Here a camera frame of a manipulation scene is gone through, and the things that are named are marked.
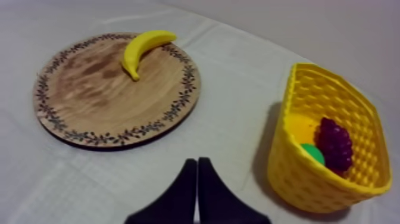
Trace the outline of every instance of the yellow fruit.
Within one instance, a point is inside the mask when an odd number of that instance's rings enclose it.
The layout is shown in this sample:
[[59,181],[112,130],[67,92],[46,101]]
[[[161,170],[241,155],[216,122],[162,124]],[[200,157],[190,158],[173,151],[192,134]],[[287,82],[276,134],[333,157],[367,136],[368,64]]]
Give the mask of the yellow fruit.
[[136,69],[140,57],[146,51],[169,43],[176,39],[176,35],[166,30],[150,30],[134,38],[127,46],[122,59],[122,66],[129,72],[134,81],[139,80]]

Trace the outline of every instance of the wooden tray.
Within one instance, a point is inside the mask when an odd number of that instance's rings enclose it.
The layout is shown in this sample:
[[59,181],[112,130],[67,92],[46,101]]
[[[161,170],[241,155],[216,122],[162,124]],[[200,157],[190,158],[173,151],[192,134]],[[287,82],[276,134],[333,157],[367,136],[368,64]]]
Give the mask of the wooden tray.
[[164,45],[142,57],[134,82],[120,61],[135,36],[94,36],[47,63],[33,103],[48,131],[74,145],[120,147],[154,138],[188,115],[201,86],[195,63],[172,43]]

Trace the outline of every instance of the white tablecloth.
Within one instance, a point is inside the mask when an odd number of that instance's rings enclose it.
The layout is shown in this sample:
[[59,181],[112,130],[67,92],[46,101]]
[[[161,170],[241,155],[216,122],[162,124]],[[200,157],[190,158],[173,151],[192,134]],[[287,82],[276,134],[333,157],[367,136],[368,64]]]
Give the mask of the white tablecloth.
[[[43,130],[32,87],[53,54],[91,35],[151,29],[177,33],[176,44],[201,72],[201,97],[182,125],[117,153],[78,150]],[[227,186],[275,224],[400,220],[399,111],[362,86],[386,132],[390,192],[344,213],[317,216],[277,203],[260,186],[290,67],[307,61],[287,49],[199,15],[135,1],[3,0],[0,30],[0,223],[123,223],[171,184],[186,158],[199,156],[210,157]]]

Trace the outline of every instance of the purple grapes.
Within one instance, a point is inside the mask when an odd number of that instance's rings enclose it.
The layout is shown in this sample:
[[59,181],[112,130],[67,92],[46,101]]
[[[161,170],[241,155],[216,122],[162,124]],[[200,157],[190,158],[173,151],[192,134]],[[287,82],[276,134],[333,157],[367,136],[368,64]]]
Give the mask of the purple grapes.
[[317,147],[325,158],[328,169],[342,175],[353,164],[352,142],[347,130],[340,127],[334,120],[322,118],[320,133],[317,137]]

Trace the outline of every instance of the yellow basket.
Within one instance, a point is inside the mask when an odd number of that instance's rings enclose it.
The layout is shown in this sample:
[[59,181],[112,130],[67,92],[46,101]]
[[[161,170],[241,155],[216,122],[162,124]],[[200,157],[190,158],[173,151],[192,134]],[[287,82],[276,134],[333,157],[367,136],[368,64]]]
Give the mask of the yellow basket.
[[[322,117],[345,127],[353,166],[342,178],[300,146],[314,143]],[[268,180],[289,204],[330,213],[386,192],[392,183],[385,139],[374,106],[343,78],[314,64],[295,64],[268,158]]]

